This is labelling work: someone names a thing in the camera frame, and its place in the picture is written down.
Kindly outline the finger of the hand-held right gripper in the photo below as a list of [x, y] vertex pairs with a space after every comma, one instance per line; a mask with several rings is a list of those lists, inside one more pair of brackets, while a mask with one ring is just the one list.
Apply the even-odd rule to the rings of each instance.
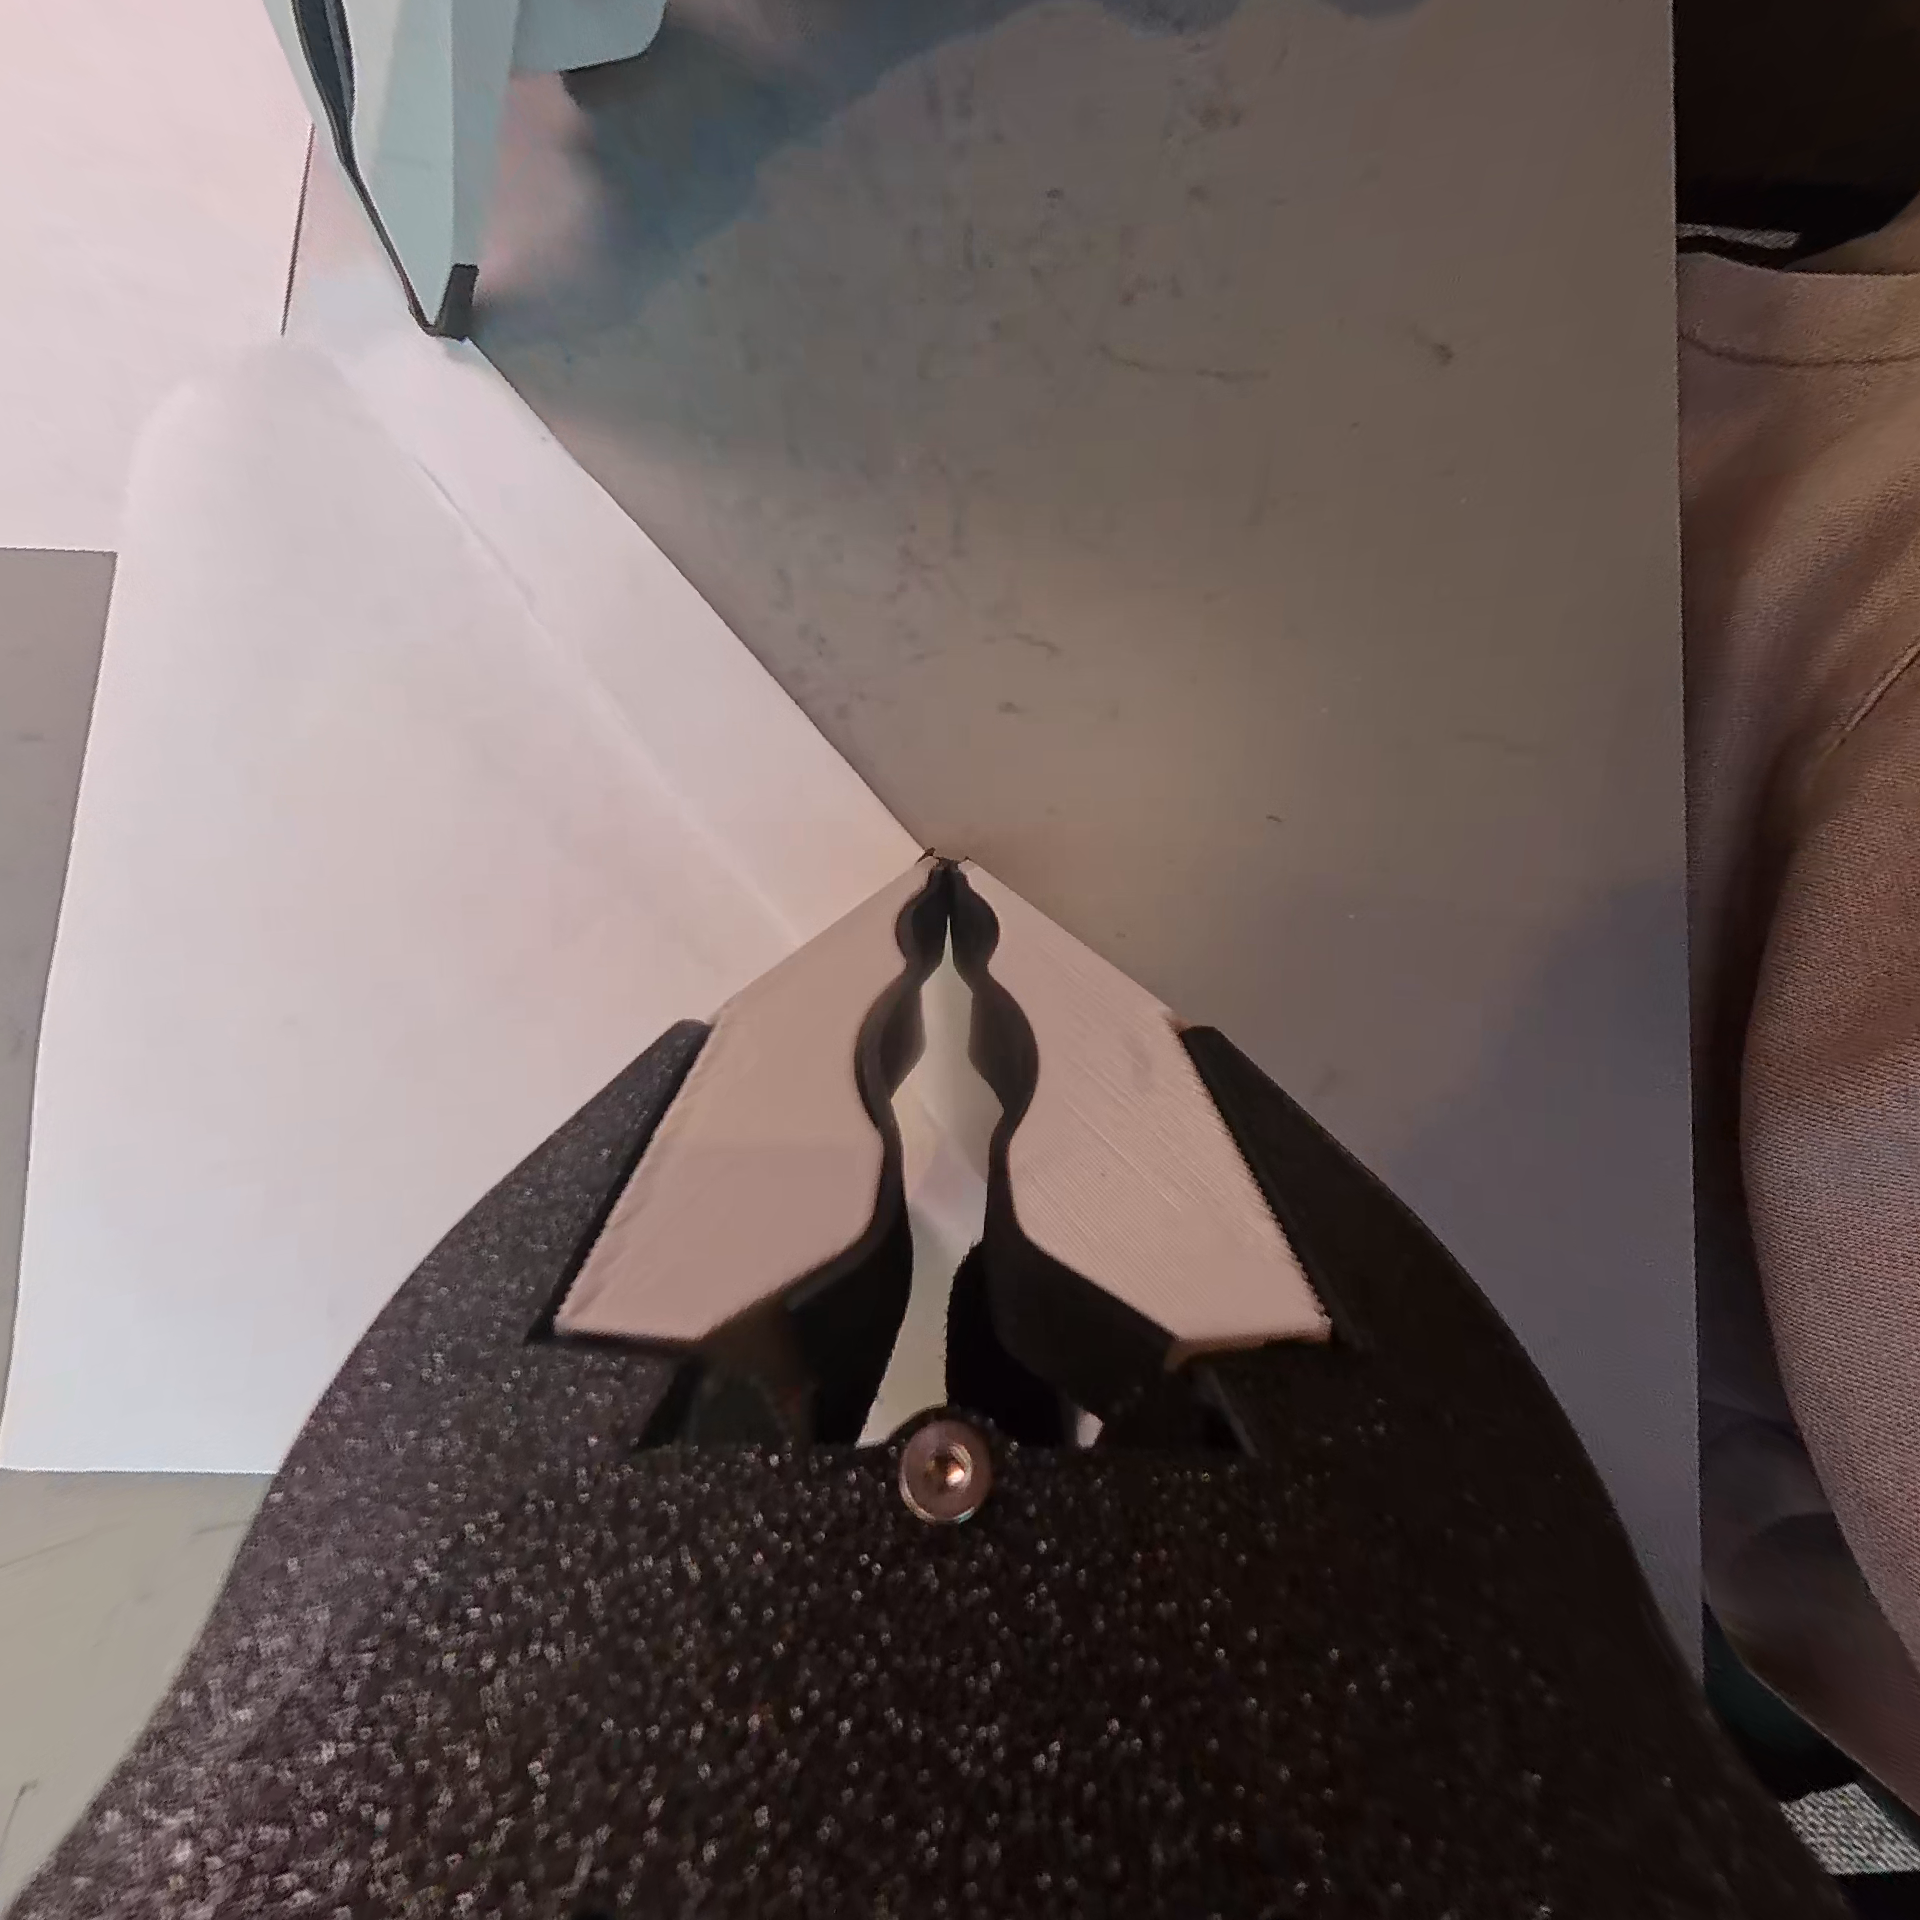
[[511, 3], [292, 3], [289, 68], [405, 307], [463, 340], [513, 55]]

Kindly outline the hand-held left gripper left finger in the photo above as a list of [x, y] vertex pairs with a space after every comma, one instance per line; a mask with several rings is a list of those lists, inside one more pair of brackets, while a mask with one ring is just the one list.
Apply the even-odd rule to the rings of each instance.
[[896, 1093], [925, 1046], [952, 868], [925, 858], [732, 997], [551, 1313], [553, 1337], [750, 1389], [781, 1436], [860, 1436], [914, 1249]]

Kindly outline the person's beige sweatshirt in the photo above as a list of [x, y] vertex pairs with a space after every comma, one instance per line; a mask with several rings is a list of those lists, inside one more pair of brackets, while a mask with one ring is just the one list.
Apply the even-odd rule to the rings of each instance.
[[1678, 273], [1700, 1566], [1914, 1773], [1914, 204]]

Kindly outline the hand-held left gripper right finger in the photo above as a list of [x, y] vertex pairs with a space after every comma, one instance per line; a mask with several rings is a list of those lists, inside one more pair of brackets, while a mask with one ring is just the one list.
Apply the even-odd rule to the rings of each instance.
[[1199, 1073], [1184, 1021], [974, 861], [943, 874], [994, 1094], [983, 1221], [945, 1308], [945, 1394], [1070, 1445], [1158, 1401], [1190, 1423], [1215, 1355], [1325, 1346], [1332, 1313]]

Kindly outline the white paper sheet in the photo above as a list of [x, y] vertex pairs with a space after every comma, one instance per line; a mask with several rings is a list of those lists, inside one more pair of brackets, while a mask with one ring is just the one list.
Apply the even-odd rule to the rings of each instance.
[[4, 1468], [262, 1475], [424, 1253], [919, 858], [326, 161], [130, 461]]
[[261, 5], [2, 5], [4, 546], [114, 548], [159, 404], [279, 332], [305, 145]]

